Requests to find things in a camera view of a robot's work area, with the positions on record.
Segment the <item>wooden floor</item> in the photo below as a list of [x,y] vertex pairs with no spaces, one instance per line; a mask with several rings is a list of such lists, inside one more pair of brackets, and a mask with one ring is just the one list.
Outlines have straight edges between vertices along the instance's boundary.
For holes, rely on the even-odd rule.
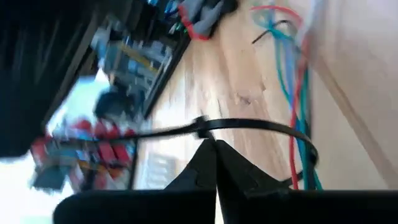
[[[211,40],[191,42],[153,110],[152,128],[187,124],[201,115],[289,123],[288,104],[277,81],[274,41],[268,36],[251,44],[262,32],[252,21],[251,4],[242,1],[237,12],[222,20]],[[320,152],[318,174],[324,188],[386,188],[316,73],[312,85],[314,143]],[[214,134],[276,179],[289,177],[287,136],[244,129],[219,130]],[[200,142],[194,135],[144,142],[141,159],[148,152],[172,156],[178,161],[177,175]]]

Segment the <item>wire bundle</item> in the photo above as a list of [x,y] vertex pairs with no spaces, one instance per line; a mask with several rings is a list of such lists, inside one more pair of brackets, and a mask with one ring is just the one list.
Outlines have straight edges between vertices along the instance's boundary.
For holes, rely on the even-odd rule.
[[[256,38],[252,44],[257,42],[261,37],[265,36],[267,33],[271,33],[275,37],[275,57],[276,57],[276,67],[277,67],[277,74],[278,80],[281,86],[281,89],[289,102],[289,106],[292,110],[292,117],[290,120],[290,126],[292,128],[298,129],[302,133],[306,133],[310,135],[310,125],[306,125],[310,121],[310,115],[306,114],[307,108],[309,108],[308,104],[308,64],[307,64],[307,57],[308,57],[308,41],[306,38],[306,33],[308,32],[311,23],[312,17],[315,12],[315,5],[316,3],[320,2],[319,0],[314,0],[314,4],[312,9],[310,10],[311,15],[306,18],[306,21],[303,22],[302,18],[293,10],[286,8],[275,6],[273,4],[267,6],[254,6],[251,10],[258,10],[262,13],[264,18],[267,18],[268,22],[261,23],[258,17],[254,17],[254,22],[266,28],[267,30],[264,31],[258,38]],[[274,11],[284,12],[290,15],[294,22],[290,22],[288,20],[281,20],[274,23]],[[289,25],[290,30],[294,33],[297,33],[296,38],[293,38],[289,35],[285,35],[282,31],[277,30],[277,26],[280,24],[286,23]],[[281,62],[280,62],[280,44],[282,44],[285,52],[285,77],[288,86],[288,90],[286,89],[284,79],[282,76],[282,69],[281,69]],[[299,60],[297,63],[296,68],[296,53],[299,52]],[[297,116],[297,107],[300,104],[300,119]],[[298,150],[300,153],[300,158],[302,161],[303,167],[303,179],[304,179],[304,189],[322,189],[322,185],[318,179],[317,173],[314,171],[314,167],[311,167],[308,156],[308,146],[302,142],[297,140]],[[298,180],[296,175],[295,169],[295,161],[294,161],[294,138],[289,138],[289,164],[290,164],[290,171],[292,173],[292,183],[293,188],[298,189]]]

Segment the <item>teal wire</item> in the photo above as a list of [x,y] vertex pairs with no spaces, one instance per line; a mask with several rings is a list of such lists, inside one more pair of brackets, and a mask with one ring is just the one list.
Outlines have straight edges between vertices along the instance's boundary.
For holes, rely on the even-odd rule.
[[[274,29],[273,26],[272,26],[273,25],[273,16],[271,15],[271,16],[269,16],[269,18],[270,19],[269,19],[269,23],[268,24],[263,24],[263,23],[259,22],[259,19],[257,19],[256,17],[253,17],[253,20],[258,26],[261,26],[261,27],[264,27],[266,29],[269,29],[270,32],[272,33],[272,35],[275,37],[275,59],[276,59],[278,81],[280,83],[280,87],[282,89],[283,94],[285,95],[286,100],[289,101],[290,95],[289,95],[289,93],[286,90],[286,86],[285,86],[285,83],[284,83],[284,80],[283,80],[283,76],[282,76],[282,64],[280,62],[280,40],[279,39],[280,38],[285,38],[287,40],[294,41],[294,38],[285,35],[283,32],[281,32],[279,30]],[[300,98],[301,99],[301,104],[303,102],[305,102],[305,100],[306,100],[306,95],[307,95],[306,92],[307,92],[307,87],[308,87],[308,70],[307,70],[306,74],[307,74],[307,84],[305,86],[303,86],[303,88],[302,88],[302,91],[303,91],[304,94]],[[302,104],[302,106],[301,106],[302,119],[299,120],[299,123],[300,123],[299,128],[300,128],[300,130],[303,133],[305,132],[305,109],[304,108],[305,108],[305,106],[303,106],[303,104]],[[299,152],[300,157],[301,157],[302,167],[303,167],[304,171],[306,171],[306,169],[308,169],[307,168],[307,160],[303,159],[303,158],[305,158],[305,154],[304,154],[305,150],[306,150],[306,148],[305,148],[304,143],[302,141],[298,142],[298,152]],[[322,185],[320,183],[320,180],[318,178],[318,174],[317,174],[316,171],[314,172],[314,177],[315,177],[315,184],[317,186],[317,189],[321,190],[322,189]],[[307,190],[308,189],[308,175],[307,175],[307,172],[303,172],[303,181],[304,181],[304,189]]]

